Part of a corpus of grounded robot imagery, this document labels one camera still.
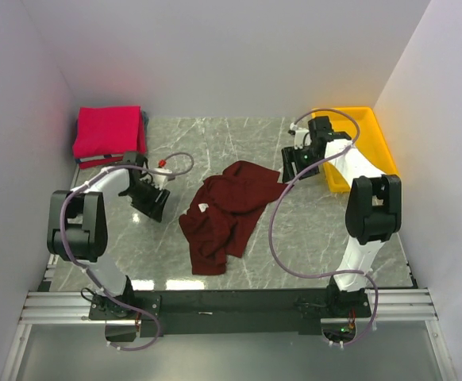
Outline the yellow plastic tray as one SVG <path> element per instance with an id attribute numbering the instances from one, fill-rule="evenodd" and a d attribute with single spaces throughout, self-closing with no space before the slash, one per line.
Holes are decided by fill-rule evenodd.
<path id="1" fill-rule="evenodd" d="M 359 125 L 360 137 L 357 140 L 356 146 L 361 153 L 384 173 L 399 175 L 395 161 L 373 110 L 366 106 L 335 107 L 335 110 L 340 110 L 349 115 Z M 312 118 L 318 116 L 328 116 L 335 132 L 344 131 L 350 137 L 356 135 L 356 128 L 348 118 L 328 111 L 311 114 Z M 330 192 L 348 193 L 350 191 L 350 186 L 334 166 L 326 163 L 321 166 L 321 169 L 324 171 L 325 180 Z"/>

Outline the folded red striped t-shirt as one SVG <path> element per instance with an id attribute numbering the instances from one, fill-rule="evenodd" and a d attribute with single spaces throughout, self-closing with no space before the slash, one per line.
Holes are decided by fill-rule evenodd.
<path id="1" fill-rule="evenodd" d="M 78 121 L 77 136 L 73 144 L 75 162 L 80 169 L 104 164 L 115 164 L 126 153 L 147 152 L 146 134 L 149 119 L 141 115 L 137 122 Z"/>

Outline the dark red t-shirt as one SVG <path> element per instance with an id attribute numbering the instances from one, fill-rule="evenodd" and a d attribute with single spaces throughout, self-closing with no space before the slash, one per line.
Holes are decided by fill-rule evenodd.
<path id="1" fill-rule="evenodd" d="M 194 275 L 222 275 L 230 256 L 244 255 L 266 207 L 287 187 L 279 176 L 279 171 L 240 160 L 204 179 L 179 217 Z"/>

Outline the aluminium rail frame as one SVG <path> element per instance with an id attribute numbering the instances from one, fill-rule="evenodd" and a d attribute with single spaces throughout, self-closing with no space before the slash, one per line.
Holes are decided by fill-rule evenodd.
<path id="1" fill-rule="evenodd" d="M 140 352 L 107 347 L 78 296 L 86 277 L 59 263 L 47 291 L 29 294 L 4 380 L 454 380 L 426 289 L 394 263 L 401 286 L 371 292 L 375 330 L 340 350 L 293 333 L 174 336 Z"/>

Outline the folded pink t-shirt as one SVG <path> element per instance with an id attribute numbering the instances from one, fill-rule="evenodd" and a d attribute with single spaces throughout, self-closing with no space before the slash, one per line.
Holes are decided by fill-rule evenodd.
<path id="1" fill-rule="evenodd" d="M 143 118 L 139 106 L 79 109 L 73 144 L 76 159 L 144 150 Z"/>

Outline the black base beam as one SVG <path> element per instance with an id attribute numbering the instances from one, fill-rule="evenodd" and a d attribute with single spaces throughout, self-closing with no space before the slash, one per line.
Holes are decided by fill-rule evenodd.
<path id="1" fill-rule="evenodd" d="M 112 341 L 183 334 L 289 333 L 320 335 L 324 319 L 351 322 L 369 318 L 372 304 L 364 290 L 346 292 L 335 286 L 309 289 L 266 289 L 238 291 L 138 291 L 135 305 L 148 312 L 114 306 L 94 297 L 90 321 L 124 322 L 125 327 L 106 329 Z"/>

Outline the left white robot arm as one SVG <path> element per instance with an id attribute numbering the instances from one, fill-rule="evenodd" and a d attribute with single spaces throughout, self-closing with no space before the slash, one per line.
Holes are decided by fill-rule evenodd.
<path id="1" fill-rule="evenodd" d="M 103 167 L 72 190 L 57 190 L 50 200 L 47 246 L 51 254 L 71 262 L 94 284 L 95 295 L 109 298 L 107 309 L 116 318 L 130 317 L 136 308 L 131 281 L 106 254 L 106 203 L 130 198 L 131 206 L 154 221 L 162 221 L 173 172 L 161 161 L 148 168 L 140 153 L 125 155 L 118 165 Z"/>

